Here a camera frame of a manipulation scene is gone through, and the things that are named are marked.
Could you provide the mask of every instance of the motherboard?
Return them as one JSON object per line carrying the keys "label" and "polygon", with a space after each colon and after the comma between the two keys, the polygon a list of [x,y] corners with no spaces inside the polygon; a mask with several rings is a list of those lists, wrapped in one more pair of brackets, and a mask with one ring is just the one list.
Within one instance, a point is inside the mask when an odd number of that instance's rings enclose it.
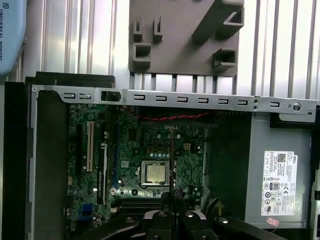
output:
{"label": "motherboard", "polygon": [[133,109],[69,106],[64,211],[71,235],[108,222],[115,201],[159,199],[171,172],[175,193],[200,205],[205,128],[142,122]]}
{"label": "motherboard", "polygon": [[[170,149],[173,139],[173,151]],[[142,123],[128,111],[119,114],[114,188],[117,198],[160,198],[169,191],[169,160],[173,186],[185,198],[200,199],[205,129]]]}

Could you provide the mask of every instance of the sticker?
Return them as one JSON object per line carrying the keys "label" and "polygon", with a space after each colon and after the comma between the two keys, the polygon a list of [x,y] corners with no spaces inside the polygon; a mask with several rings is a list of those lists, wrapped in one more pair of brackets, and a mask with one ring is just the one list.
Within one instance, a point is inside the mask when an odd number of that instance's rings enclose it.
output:
{"label": "sticker", "polygon": [[265,151],[263,161],[261,216],[295,215],[298,156],[293,151]]}
{"label": "sticker", "polygon": [[121,167],[122,168],[128,168],[129,167],[129,161],[121,161]]}
{"label": "sticker", "polygon": [[272,226],[275,226],[275,227],[278,227],[278,225],[279,225],[279,221],[273,219],[272,217],[268,217],[267,220],[266,220],[266,223],[270,224]]}

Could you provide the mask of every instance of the pci slot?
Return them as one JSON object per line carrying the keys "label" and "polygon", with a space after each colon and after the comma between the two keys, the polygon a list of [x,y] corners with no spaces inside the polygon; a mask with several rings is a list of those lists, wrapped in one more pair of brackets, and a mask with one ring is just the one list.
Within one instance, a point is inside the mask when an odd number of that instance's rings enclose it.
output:
{"label": "pci slot", "polygon": [[86,123],[87,130],[87,152],[86,152],[86,171],[92,172],[94,160],[94,132],[95,122],[88,121]]}

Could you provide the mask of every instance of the barcode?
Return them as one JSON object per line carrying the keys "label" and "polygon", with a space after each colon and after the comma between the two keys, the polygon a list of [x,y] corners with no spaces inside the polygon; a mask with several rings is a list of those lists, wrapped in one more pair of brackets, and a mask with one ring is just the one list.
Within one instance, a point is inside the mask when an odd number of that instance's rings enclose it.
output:
{"label": "barcode", "polygon": [[285,163],[286,162],[286,154],[285,153],[279,153],[278,154],[278,163]]}

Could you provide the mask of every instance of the pink sticker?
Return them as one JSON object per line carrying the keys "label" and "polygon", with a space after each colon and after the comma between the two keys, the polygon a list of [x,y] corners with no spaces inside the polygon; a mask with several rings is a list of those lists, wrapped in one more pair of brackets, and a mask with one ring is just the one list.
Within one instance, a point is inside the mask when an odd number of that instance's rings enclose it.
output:
{"label": "pink sticker", "polygon": [[278,225],[279,225],[279,221],[273,219],[272,217],[268,217],[266,222],[267,222],[267,224],[270,224],[270,225],[275,226],[275,227],[278,227]]}

